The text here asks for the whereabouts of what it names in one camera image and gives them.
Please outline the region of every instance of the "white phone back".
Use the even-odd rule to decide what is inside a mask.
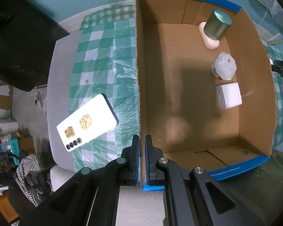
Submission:
[[[65,149],[70,152],[115,128],[116,125],[117,121],[104,96],[99,94],[58,124],[57,130]],[[82,142],[70,145],[70,143],[75,144],[74,141],[78,139],[81,139]]]

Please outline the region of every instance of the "teal box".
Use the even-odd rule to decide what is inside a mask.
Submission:
[[[10,145],[11,145],[11,152],[19,157],[19,145],[18,145],[18,139],[12,138],[10,139]],[[18,166],[20,162],[14,157],[15,165]]]

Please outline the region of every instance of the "white power adapter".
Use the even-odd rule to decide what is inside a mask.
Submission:
[[[220,109],[226,110],[242,104],[241,93],[237,82],[219,85],[215,89]]]

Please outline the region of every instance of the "green checkered tablecloth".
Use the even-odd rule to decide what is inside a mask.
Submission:
[[[272,45],[267,44],[265,41],[262,41],[265,49],[267,51],[268,57],[274,60],[283,60],[283,52],[279,51]],[[278,117],[277,117],[277,126],[275,129],[274,139],[272,148],[274,149],[283,142],[283,77],[279,73],[273,72],[275,90],[276,90],[276,100],[278,107]]]
[[[97,169],[120,157],[138,134],[134,5],[113,6],[85,17],[73,66],[69,108],[76,111],[97,94],[105,94],[119,124],[75,149],[75,171]]]

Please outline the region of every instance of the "metal screw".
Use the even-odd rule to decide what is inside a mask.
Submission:
[[[197,174],[202,174],[204,172],[204,169],[202,167],[195,167],[194,172]]]
[[[168,163],[169,160],[167,158],[159,158],[158,161],[159,161],[160,164],[166,164],[166,163]]]
[[[117,162],[118,164],[124,164],[124,163],[126,162],[126,159],[120,157],[120,158],[118,158],[118,159],[116,160],[116,162]]]
[[[88,168],[88,167],[82,168],[81,173],[82,173],[83,175],[86,175],[86,174],[90,173],[90,168]]]

